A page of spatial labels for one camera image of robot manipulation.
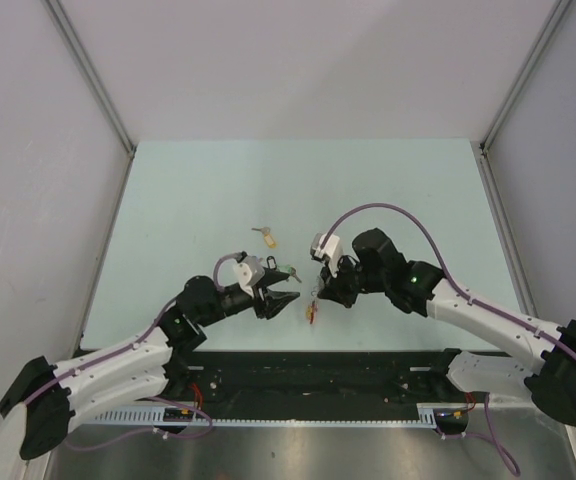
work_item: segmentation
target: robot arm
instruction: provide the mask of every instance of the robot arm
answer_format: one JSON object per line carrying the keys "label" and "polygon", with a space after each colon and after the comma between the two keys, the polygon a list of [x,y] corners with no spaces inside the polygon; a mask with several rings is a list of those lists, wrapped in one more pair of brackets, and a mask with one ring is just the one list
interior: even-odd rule
{"label": "robot arm", "polygon": [[[315,237],[311,256],[322,262],[318,297],[351,308],[359,294],[383,293],[405,313],[416,312],[463,328],[495,345],[508,357],[446,351],[443,372],[462,391],[485,391],[530,398],[550,417],[576,425],[576,362],[547,341],[553,337],[576,353],[576,321],[566,327],[511,312],[459,285],[426,262],[407,261],[381,230],[366,231],[353,241],[358,261],[343,255],[332,235]],[[497,313],[480,305],[492,306]],[[503,314],[534,327],[511,323]]]}
{"label": "robot arm", "polygon": [[209,277],[191,278],[144,332],[55,365],[44,357],[28,362],[0,402],[3,417],[15,406],[26,407],[21,458],[48,452],[82,423],[116,406],[178,395],[188,382],[184,356],[206,339],[202,327],[250,308],[258,318],[271,319],[299,297],[268,290],[287,280],[287,273],[264,268],[245,252],[237,260],[238,283],[222,289]]}

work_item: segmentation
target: keychain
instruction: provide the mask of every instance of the keychain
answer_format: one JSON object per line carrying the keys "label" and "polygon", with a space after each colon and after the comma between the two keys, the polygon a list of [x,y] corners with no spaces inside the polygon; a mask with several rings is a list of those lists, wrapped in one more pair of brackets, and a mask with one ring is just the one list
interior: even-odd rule
{"label": "keychain", "polygon": [[266,242],[268,248],[277,247],[277,242],[275,242],[275,239],[270,234],[270,227],[253,228],[252,230],[255,232],[261,232],[261,234],[264,236],[264,242]]}

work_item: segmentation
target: red wire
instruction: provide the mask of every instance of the red wire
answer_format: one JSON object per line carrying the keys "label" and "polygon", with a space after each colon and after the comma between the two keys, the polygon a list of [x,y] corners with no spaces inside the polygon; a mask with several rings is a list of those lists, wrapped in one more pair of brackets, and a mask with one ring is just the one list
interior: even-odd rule
{"label": "red wire", "polygon": [[472,406],[469,406],[466,412],[472,412],[477,406],[477,400],[475,400],[475,396],[470,392],[466,392],[466,401],[468,403],[472,403]]}
{"label": "red wire", "polygon": [[199,390],[199,387],[197,386],[196,383],[191,383],[190,384],[190,388],[193,389],[193,391],[195,392],[196,396],[199,396],[199,408],[204,406],[204,396],[201,393],[201,390]]}

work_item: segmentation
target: orange object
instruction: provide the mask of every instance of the orange object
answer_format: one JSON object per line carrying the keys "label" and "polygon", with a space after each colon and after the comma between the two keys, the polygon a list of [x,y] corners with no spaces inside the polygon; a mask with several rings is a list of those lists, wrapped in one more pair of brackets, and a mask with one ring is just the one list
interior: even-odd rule
{"label": "orange object", "polygon": [[311,325],[315,323],[315,315],[317,314],[317,310],[317,300],[310,302],[308,308],[306,308],[306,318]]}

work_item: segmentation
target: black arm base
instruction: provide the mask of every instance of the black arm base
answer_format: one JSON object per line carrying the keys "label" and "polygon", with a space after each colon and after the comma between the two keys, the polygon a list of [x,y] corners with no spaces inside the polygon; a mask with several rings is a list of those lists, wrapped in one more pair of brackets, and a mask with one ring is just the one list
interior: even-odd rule
{"label": "black arm base", "polygon": [[[559,340],[576,353],[576,320],[559,330]],[[576,427],[576,362],[557,347],[542,357],[546,363],[539,375],[525,380],[532,401],[549,417]]]}

